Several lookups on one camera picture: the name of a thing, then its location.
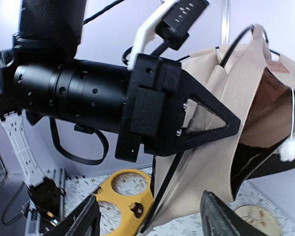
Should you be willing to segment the beige fabric pet tent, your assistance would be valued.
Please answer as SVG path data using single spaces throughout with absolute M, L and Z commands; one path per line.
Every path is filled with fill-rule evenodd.
M 260 114 L 253 116 L 252 124 L 248 126 L 248 132 L 251 135 L 259 135 L 268 145 L 267 148 L 274 150 L 288 136 L 291 129 L 290 88 L 295 88 L 295 63 L 282 57 L 278 62 L 278 68 L 275 68 L 270 65 L 270 61 L 266 64 L 265 83 L 262 86 L 268 102 L 261 109 Z M 182 69 L 180 83 L 182 89 L 182 151 L 173 155 L 182 154 L 189 148 L 228 138 L 235 134 L 236 126 L 240 122 L 230 109 L 218 101 L 211 92 L 182 68 L 182 63 L 180 65 Z M 219 117 L 223 120 L 224 125 L 220 128 L 188 131 L 188 123 L 197 105 L 206 108 L 212 114 Z M 154 175 L 151 188 L 154 191 L 155 197 Z M 142 233 L 141 231 L 142 226 L 140 227 L 140 233 L 146 235 L 147 233 Z

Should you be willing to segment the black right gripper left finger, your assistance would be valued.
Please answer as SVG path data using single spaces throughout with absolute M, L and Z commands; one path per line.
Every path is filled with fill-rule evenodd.
M 63 221 L 46 233 L 47 236 L 84 236 L 91 227 L 91 236 L 100 236 L 100 209 L 96 196 L 87 196 Z

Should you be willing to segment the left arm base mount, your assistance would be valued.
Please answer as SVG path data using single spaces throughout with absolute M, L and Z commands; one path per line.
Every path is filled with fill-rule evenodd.
M 22 205 L 17 215 L 7 220 L 8 211 L 26 187 L 24 183 L 21 183 L 1 214 L 3 225 L 9 227 L 24 218 L 26 219 L 24 233 L 26 236 L 42 236 L 53 229 L 64 219 L 65 178 L 64 168 L 47 170 L 42 184 L 27 188 L 30 200 Z

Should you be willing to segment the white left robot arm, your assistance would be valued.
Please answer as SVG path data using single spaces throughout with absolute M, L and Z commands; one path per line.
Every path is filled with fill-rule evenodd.
M 107 151 L 103 131 L 118 134 L 115 156 L 135 162 L 144 152 L 170 156 L 237 134 L 240 120 L 177 60 L 162 58 L 178 50 L 206 10 L 206 0 L 166 0 L 138 28 L 133 45 L 117 66 L 76 60 L 84 18 L 84 0 L 25 0 L 13 47 L 0 51 L 0 121 L 21 165 L 28 187 L 46 182 L 28 144 L 22 119 L 36 124 L 50 118 L 75 130 L 96 134 Z

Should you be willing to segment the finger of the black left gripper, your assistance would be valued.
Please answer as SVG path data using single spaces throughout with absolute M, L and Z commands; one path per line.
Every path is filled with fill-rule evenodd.
M 230 109 L 236 118 L 241 120 L 241 112 L 237 107 L 239 89 L 235 88 L 236 82 L 234 76 L 228 74 L 223 67 L 216 66 L 209 79 L 206 82 L 201 81 L 201 84 Z M 223 125 L 223 120 L 212 114 L 206 108 L 197 105 L 187 128 L 188 131 L 198 131 L 220 128 Z M 241 122 L 236 126 L 234 135 L 185 151 L 184 155 L 233 155 L 240 134 Z

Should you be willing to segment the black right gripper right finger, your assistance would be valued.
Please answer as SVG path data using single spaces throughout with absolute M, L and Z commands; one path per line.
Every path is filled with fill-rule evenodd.
M 259 236 L 261 231 L 242 220 L 213 192 L 205 190 L 200 214 L 205 236 Z

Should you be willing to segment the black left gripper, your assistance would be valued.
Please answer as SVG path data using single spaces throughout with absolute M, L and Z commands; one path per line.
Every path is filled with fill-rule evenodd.
M 81 42 L 84 0 L 24 0 L 13 47 L 0 51 L 0 120 L 26 113 L 31 124 L 49 117 L 56 149 L 85 163 L 60 144 L 56 120 L 79 132 L 118 135 L 115 156 L 135 162 L 140 146 L 157 156 L 182 151 L 181 65 L 161 58 L 175 44 L 166 36 L 151 54 L 140 32 L 127 66 L 75 59 Z

